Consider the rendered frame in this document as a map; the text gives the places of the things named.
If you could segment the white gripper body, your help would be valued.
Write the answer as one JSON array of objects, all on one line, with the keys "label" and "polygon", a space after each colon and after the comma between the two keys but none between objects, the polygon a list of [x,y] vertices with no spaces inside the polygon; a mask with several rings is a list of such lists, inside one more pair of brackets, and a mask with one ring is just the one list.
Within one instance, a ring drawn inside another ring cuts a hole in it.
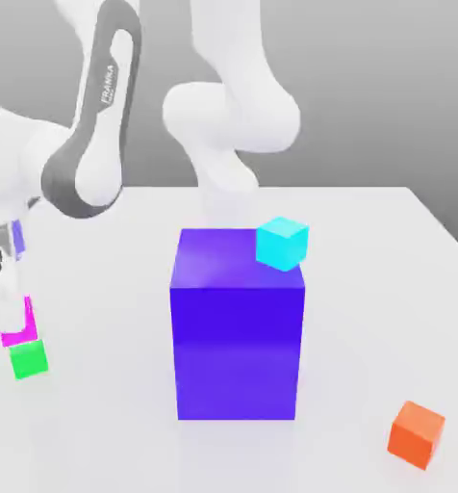
[{"label": "white gripper body", "polygon": [[0,272],[0,332],[19,332],[25,325],[24,297],[16,275]]}]

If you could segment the small magenta cube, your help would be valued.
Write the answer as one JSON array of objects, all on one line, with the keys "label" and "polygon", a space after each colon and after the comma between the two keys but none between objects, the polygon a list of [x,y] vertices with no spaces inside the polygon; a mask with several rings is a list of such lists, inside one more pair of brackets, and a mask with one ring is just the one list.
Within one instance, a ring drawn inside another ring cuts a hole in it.
[{"label": "small magenta cube", "polygon": [[24,297],[24,326],[17,332],[1,332],[1,343],[4,348],[19,344],[36,341],[38,330],[33,310],[32,300],[29,296]]}]

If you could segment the small cyan cube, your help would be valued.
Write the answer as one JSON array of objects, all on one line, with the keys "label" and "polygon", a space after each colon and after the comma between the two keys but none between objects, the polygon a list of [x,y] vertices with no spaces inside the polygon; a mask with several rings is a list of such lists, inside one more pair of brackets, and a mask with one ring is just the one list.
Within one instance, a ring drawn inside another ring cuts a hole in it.
[{"label": "small cyan cube", "polygon": [[277,217],[256,229],[256,260],[288,272],[306,259],[309,226]]}]

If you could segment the large purple box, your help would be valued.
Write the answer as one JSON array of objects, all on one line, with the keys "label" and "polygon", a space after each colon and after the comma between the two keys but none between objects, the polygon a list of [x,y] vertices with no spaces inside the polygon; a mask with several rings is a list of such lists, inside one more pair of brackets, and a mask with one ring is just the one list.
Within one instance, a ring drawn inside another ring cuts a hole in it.
[{"label": "large purple box", "polygon": [[292,420],[305,282],[256,259],[253,229],[184,228],[169,286],[181,420]]}]

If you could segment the small orange cube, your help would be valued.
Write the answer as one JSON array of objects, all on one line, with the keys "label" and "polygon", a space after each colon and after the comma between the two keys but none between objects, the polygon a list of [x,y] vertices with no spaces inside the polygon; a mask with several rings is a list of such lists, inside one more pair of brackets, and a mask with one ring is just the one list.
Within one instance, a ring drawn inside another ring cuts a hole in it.
[{"label": "small orange cube", "polygon": [[444,427],[443,415],[406,401],[392,423],[387,451],[421,470],[426,470]]}]

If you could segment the small green cube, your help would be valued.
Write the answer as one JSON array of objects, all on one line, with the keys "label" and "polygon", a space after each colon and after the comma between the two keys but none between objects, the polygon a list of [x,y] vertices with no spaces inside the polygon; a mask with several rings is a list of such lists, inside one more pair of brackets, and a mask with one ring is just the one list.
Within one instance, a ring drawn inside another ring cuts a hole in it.
[{"label": "small green cube", "polygon": [[10,347],[14,377],[17,380],[48,371],[48,360],[41,339]]}]

